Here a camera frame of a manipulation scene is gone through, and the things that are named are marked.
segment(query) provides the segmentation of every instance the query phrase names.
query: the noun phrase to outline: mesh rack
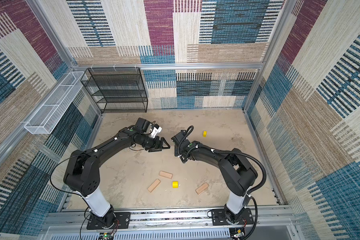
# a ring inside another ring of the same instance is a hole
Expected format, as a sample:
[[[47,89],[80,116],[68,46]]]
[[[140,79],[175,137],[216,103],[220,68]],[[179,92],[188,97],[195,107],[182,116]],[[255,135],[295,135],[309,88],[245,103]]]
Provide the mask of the mesh rack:
[[[147,112],[148,98],[139,68],[88,68],[81,83],[101,113]]]
[[[24,128],[31,134],[51,134],[62,115],[76,97],[86,79],[84,72],[70,72],[51,93],[43,105],[33,114]]]

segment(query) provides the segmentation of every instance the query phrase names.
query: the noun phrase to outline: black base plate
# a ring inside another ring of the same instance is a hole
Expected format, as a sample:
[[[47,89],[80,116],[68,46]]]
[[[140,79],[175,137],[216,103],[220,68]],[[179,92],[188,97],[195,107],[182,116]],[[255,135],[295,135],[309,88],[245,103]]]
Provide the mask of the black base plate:
[[[250,217],[251,210],[249,208],[243,210],[245,220],[247,224],[253,224],[253,217]],[[225,218],[225,211],[224,209],[212,209],[212,223],[214,226],[221,226],[221,225],[230,225]],[[244,220],[240,220],[238,225],[244,225]]]
[[[129,220],[130,220],[130,212],[114,212],[116,219],[119,220],[119,228],[118,229],[126,229],[129,226]],[[87,230],[99,230],[99,229],[104,229],[102,228],[102,224],[96,219],[96,218],[92,218],[92,214],[88,219],[88,224],[87,224]]]

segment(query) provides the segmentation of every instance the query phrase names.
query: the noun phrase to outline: rectangular wooden block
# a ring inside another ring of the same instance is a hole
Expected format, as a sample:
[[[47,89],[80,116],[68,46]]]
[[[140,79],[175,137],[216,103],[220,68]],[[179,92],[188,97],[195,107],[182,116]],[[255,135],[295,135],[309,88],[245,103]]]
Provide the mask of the rectangular wooden block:
[[[208,187],[209,187],[209,185],[205,182],[203,185],[201,185],[200,187],[198,187],[196,189],[197,194],[201,194]]]
[[[160,172],[158,173],[158,175],[160,175],[160,176],[162,176],[162,177],[169,178],[169,179],[172,179],[172,176],[173,176],[172,173],[164,172],[164,171],[160,171]]]
[[[156,179],[154,181],[154,183],[149,186],[148,191],[152,192],[158,186],[159,183],[160,183],[160,180]]]

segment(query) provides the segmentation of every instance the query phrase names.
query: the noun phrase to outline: white wire basket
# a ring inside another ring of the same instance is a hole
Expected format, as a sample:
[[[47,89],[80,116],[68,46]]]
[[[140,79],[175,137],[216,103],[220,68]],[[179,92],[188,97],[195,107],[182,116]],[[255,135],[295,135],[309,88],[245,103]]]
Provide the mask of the white wire basket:
[[[24,126],[31,134],[51,134],[87,80],[84,72],[70,72]]]

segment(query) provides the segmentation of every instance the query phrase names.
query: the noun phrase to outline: stained floor surface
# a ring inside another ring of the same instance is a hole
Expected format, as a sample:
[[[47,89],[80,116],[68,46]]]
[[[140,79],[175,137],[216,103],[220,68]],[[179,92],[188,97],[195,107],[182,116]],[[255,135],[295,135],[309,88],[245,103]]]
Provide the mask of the stained floor surface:
[[[151,122],[156,121],[163,128],[159,136],[165,137],[171,149],[147,152],[132,151],[127,148],[101,166],[100,189],[115,208],[222,206],[226,204],[229,189],[218,168],[192,160],[183,164],[174,156],[171,137],[190,125],[195,127],[188,137],[191,142],[200,141],[221,150],[238,148],[259,159],[248,125],[239,109],[107,113],[94,146],[114,136],[123,127],[135,124],[139,117]],[[203,131],[207,131],[206,137],[203,137]],[[255,163],[251,162],[251,164],[258,171],[259,176],[255,182],[258,184],[261,181],[261,171]],[[159,176],[160,171],[172,173],[173,178]],[[149,192],[147,188],[156,179],[159,179],[161,183],[153,192]],[[178,181],[177,189],[172,188],[172,181]],[[195,190],[205,182],[209,185],[208,189],[198,195]],[[252,195],[258,205],[276,204],[269,180]],[[72,196],[68,206],[70,209],[85,209],[86,207],[85,202],[76,195]]]

